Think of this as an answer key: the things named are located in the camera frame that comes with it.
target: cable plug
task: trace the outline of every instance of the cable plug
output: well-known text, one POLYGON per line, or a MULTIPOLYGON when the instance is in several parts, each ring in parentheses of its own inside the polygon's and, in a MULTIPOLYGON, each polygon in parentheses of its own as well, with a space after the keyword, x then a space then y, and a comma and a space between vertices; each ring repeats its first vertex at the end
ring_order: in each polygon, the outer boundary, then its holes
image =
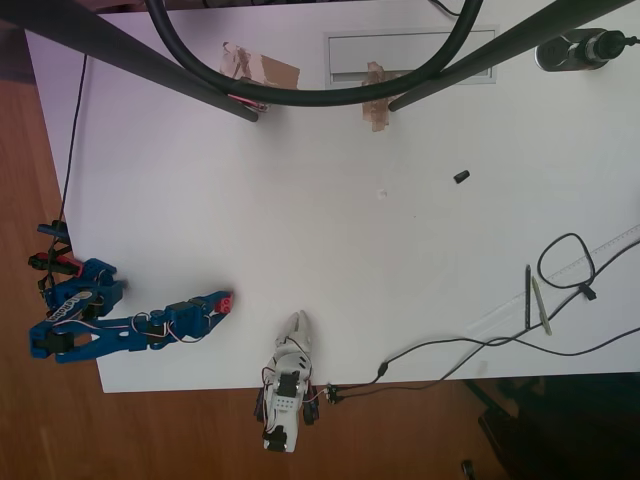
POLYGON ((327 383, 327 391, 325 393, 325 395, 327 396, 327 402, 329 402, 331 405, 335 405, 336 403, 340 403, 342 400, 344 400, 344 397, 338 396, 339 391, 340 387, 327 383))
POLYGON ((604 32, 593 44, 593 53, 600 61, 613 60, 620 56, 625 47, 638 43, 637 37, 625 37, 620 30, 604 32))
POLYGON ((382 378, 387 370, 389 370, 389 362, 382 362, 378 367, 378 378, 382 378))

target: pen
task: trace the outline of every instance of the pen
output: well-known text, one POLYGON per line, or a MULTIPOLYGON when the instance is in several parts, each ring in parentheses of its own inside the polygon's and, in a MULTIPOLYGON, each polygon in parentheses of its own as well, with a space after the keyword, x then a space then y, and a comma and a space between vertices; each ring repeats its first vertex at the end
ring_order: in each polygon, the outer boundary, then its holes
POLYGON ((524 271, 524 329, 531 330, 531 265, 524 271))
POLYGON ((544 331, 547 332, 547 335, 551 335, 551 325, 549 325, 549 317, 547 317, 547 312, 544 309, 544 303, 542 302, 542 294, 540 293, 540 287, 538 287, 538 282, 536 281, 536 277, 531 276, 531 286, 533 287, 533 293, 536 296, 536 302, 538 304, 538 310, 540 311, 540 323, 544 327, 544 331))

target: blue robotic arm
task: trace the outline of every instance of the blue robotic arm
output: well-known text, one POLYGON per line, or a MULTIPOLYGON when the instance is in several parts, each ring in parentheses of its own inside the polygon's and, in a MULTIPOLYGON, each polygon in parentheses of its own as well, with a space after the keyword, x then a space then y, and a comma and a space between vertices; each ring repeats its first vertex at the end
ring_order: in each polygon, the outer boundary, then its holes
POLYGON ((149 314, 100 320, 122 298, 123 283, 113 279, 115 273, 114 267, 91 259, 83 264, 79 277, 45 290, 51 312, 29 332, 33 357, 55 354, 58 363, 68 363, 120 350, 159 350, 170 343, 193 343, 208 335, 233 306, 233 294, 221 291, 149 314), (87 333, 97 338, 76 346, 76 337, 87 333))

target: power cord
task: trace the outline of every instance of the power cord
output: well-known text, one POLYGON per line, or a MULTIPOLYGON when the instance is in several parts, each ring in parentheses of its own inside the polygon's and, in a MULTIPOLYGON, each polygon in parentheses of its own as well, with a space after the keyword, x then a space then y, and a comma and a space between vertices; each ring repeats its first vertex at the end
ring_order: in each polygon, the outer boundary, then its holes
POLYGON ((440 0, 429 0, 431 3, 433 3, 435 6, 437 6, 440 10, 444 11, 445 13, 448 13, 449 15, 451 15, 452 17, 459 17, 460 14, 454 12, 453 10, 451 10, 449 7, 447 7, 444 3, 442 3, 440 0))
MULTIPOLYGON (((575 292, 573 292, 571 295, 569 295, 568 297, 566 297, 561 303, 560 305, 558 305, 556 307, 556 309, 549 315, 548 319, 549 321, 553 320, 567 305, 569 305, 569 303, 571 303, 571 301, 573 301, 576 297, 578 297, 581 293, 585 294, 588 298, 589 298, 589 293, 584 291, 583 286, 586 285, 587 287, 589 285, 591 285, 595 279, 607 268, 609 267, 609 265, 611 265, 616 259, 618 259, 622 254, 628 252, 629 250, 631 250, 632 248, 636 247, 640 245, 640 240, 636 240, 635 242, 627 245, 626 247, 624 247, 623 249, 619 250, 618 252, 616 252, 609 260, 607 260, 604 265, 602 265, 600 268, 598 268, 597 270, 595 269, 594 263, 593 263, 593 258, 591 257, 591 254, 589 253, 589 250, 585 244, 585 242, 582 240, 582 238, 575 234, 575 233, 567 233, 565 235, 562 235, 560 237, 558 237, 557 239, 555 239, 553 242, 551 242, 551 244, 545 248, 542 252, 542 254, 540 255, 540 258, 538 259, 538 274, 540 276, 540 278, 547 283, 548 285, 555 287, 555 288, 578 288, 578 290, 576 290, 575 292), (560 285, 555 285, 554 283, 551 283, 546 277, 544 277, 542 275, 541 272, 541 263, 542 263, 542 259, 544 258, 544 256, 546 255, 546 253, 549 251, 550 248, 552 248, 554 245, 556 245, 559 241, 567 238, 567 237, 575 237, 578 239, 578 241, 580 242, 580 245, 582 246, 584 252, 585 252, 585 257, 587 259, 587 263, 589 264, 589 268, 591 271, 591 274, 589 276, 589 278, 581 283, 576 283, 576 284, 572 284, 572 285, 565 285, 565 286, 560 286, 560 285)), ((572 352, 572 353, 566 353, 566 352, 557 352, 554 350, 550 350, 547 348, 543 348, 540 347, 538 345, 534 345, 532 343, 529 342, 525 342, 524 340, 520 340, 520 337, 522 337, 523 335, 525 335, 526 333, 530 332, 531 330, 535 330, 537 328, 540 328, 542 326, 542 323, 538 323, 537 325, 534 325, 533 327, 531 327, 531 329, 529 330, 522 330, 518 333, 516 333, 515 335, 511 336, 511 337, 496 337, 493 338, 491 340, 488 340, 486 342, 483 342, 481 340, 476 340, 473 338, 467 338, 467 337, 457 337, 457 338, 448 338, 448 339, 444 339, 444 340, 432 340, 432 341, 428 341, 428 342, 423 342, 423 343, 419 343, 418 345, 415 345, 393 357, 391 357, 389 360, 386 360, 384 362, 382 362, 380 364, 380 367, 378 368, 378 372, 376 377, 369 383, 365 383, 362 385, 352 385, 352 386, 347 386, 347 387, 339 387, 336 385, 327 385, 327 398, 329 400, 329 403, 338 403, 341 402, 342 400, 345 400, 347 398, 353 398, 353 397, 365 397, 368 395, 375 395, 377 393, 383 392, 385 390, 426 390, 428 388, 431 387, 435 387, 436 385, 438 385, 439 383, 445 381, 447 378, 449 378, 451 375, 453 375, 455 372, 457 372, 460 368, 462 368, 462 366, 464 364, 466 364, 469 360, 471 360, 474 356, 476 356, 483 348, 485 347, 501 347, 503 345, 506 345, 508 343, 511 342, 516 342, 519 343, 521 345, 525 345, 529 348, 533 348, 536 350, 539 350, 541 352, 544 353, 548 353, 550 355, 557 355, 557 356, 562 356, 562 357, 577 357, 580 355, 586 355, 588 353, 592 353, 595 352, 596 350, 599 350, 601 348, 606 347, 607 345, 610 345, 614 342, 617 342, 618 340, 621 340, 622 338, 628 337, 629 335, 632 335, 634 333, 637 333, 640 331, 640 327, 638 328, 634 328, 631 330, 628 330, 624 333, 621 333, 620 335, 617 335, 599 345, 596 345, 594 347, 588 348, 586 350, 582 350, 579 352, 572 352), (434 380, 426 385, 422 385, 419 387, 405 387, 405 386, 396 386, 396 385, 391 385, 388 387, 382 387, 382 388, 378 388, 375 390, 371 390, 371 391, 367 391, 367 392, 363 392, 363 393, 355 393, 355 394, 350 394, 350 395, 338 395, 339 392, 343 392, 343 391, 349 391, 349 390, 355 390, 355 389, 360 389, 360 388, 365 388, 368 386, 371 386, 373 384, 376 384, 383 376, 384 374, 387 372, 387 370, 389 369, 389 365, 393 362, 395 362, 396 360, 399 360, 400 358, 404 357, 405 355, 410 354, 411 352, 414 352, 420 348, 423 347, 428 347, 431 345, 440 345, 440 344, 445 344, 445 343, 458 343, 458 342, 466 342, 466 343, 474 343, 476 345, 480 345, 480 347, 476 348, 473 352, 471 352, 469 355, 467 355, 464 359, 462 359, 458 364, 456 364, 453 368, 451 368, 447 373, 445 373, 442 377, 440 377, 437 380, 434 380)))
POLYGON ((69 145, 69 159, 67 160, 67 173, 64 179, 64 189, 62 191, 62 203, 60 204, 60 213, 58 214, 58 222, 56 224, 55 234, 53 240, 51 240, 51 246, 47 252, 47 276, 45 279, 51 284, 51 288, 55 288, 55 281, 51 271, 51 262, 55 252, 55 245, 58 241, 58 233, 60 233, 60 222, 62 222, 62 216, 64 215, 64 205, 67 202, 67 190, 69 189, 69 177, 71 176, 71 160, 73 159, 73 146, 76 140, 76 128, 78 126, 78 116, 80 114, 80 103, 82 101, 82 90, 84 88, 84 76, 87 71, 87 56, 84 56, 82 60, 82 74, 80 75, 80 85, 78 87, 78 99, 76 101, 76 111, 73 116, 73 127, 71 128, 71 142, 69 145))

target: black hose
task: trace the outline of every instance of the black hose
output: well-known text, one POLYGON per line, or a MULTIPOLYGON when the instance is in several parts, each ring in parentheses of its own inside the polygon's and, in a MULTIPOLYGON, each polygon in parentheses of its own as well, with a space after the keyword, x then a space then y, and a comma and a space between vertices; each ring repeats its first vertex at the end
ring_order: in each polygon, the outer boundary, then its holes
POLYGON ((458 53, 476 21, 482 0, 465 0, 460 17, 444 45, 424 65, 393 80, 340 90, 287 90, 234 80, 202 63, 182 42, 173 28, 163 0, 145 0, 151 20, 165 46, 185 69, 222 92, 257 102, 296 107, 332 107, 363 103, 400 95, 438 74, 458 53))

